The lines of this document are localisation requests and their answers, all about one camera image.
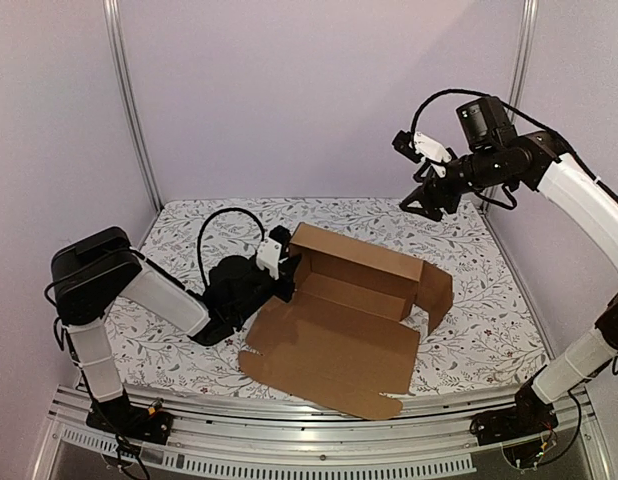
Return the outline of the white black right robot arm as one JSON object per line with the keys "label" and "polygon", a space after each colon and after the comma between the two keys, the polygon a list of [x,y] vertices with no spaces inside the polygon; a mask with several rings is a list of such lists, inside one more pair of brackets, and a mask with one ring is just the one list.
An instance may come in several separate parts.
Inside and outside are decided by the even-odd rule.
{"label": "white black right robot arm", "polygon": [[[517,206],[514,192],[524,186],[561,213],[618,277],[618,197],[572,145],[499,97],[471,91],[472,101],[455,111],[468,145],[467,153],[457,155],[418,128],[424,110],[445,94],[439,91],[427,98],[410,126],[392,141],[399,154],[420,167],[416,187],[401,202],[401,210],[438,222],[456,212],[463,196],[485,200],[486,190],[498,187],[505,198],[491,205],[512,211]],[[528,435],[555,400],[617,357],[618,292],[588,331],[518,390],[506,427],[513,435]]]}

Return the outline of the brown cardboard box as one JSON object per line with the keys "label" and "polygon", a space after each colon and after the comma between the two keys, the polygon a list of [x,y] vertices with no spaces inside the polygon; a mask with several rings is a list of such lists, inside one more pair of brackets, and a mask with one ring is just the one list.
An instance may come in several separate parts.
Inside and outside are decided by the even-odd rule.
{"label": "brown cardboard box", "polygon": [[254,381],[366,420],[403,409],[420,344],[413,308],[435,330],[453,305],[453,278],[417,257],[301,223],[289,302],[270,299],[238,354]]}

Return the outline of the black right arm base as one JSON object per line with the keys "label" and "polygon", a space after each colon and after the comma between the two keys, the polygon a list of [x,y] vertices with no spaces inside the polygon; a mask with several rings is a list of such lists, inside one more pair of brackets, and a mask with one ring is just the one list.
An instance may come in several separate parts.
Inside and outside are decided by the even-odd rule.
{"label": "black right arm base", "polygon": [[538,434],[557,426],[552,404],[545,404],[535,397],[517,396],[513,406],[474,415],[469,432],[483,446]]}

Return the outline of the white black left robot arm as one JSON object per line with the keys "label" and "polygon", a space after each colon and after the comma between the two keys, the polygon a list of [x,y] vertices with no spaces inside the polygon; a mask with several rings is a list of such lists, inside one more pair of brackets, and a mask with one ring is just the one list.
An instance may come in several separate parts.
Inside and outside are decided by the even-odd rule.
{"label": "white black left robot arm", "polygon": [[117,434],[137,426],[135,408],[122,400],[107,320],[128,304],[169,324],[190,341],[214,346],[240,331],[267,301],[291,301],[302,256],[283,227],[267,233],[249,257],[229,255],[211,269],[196,293],[133,248],[126,232],[110,227],[57,251],[44,292],[54,306],[100,419]]}

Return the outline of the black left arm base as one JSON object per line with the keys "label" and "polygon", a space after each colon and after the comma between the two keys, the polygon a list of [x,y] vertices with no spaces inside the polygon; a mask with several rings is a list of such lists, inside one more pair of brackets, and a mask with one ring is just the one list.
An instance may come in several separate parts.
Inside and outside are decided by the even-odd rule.
{"label": "black left arm base", "polygon": [[160,403],[133,405],[126,396],[107,402],[93,401],[86,425],[128,439],[165,445],[171,434],[174,416]]}

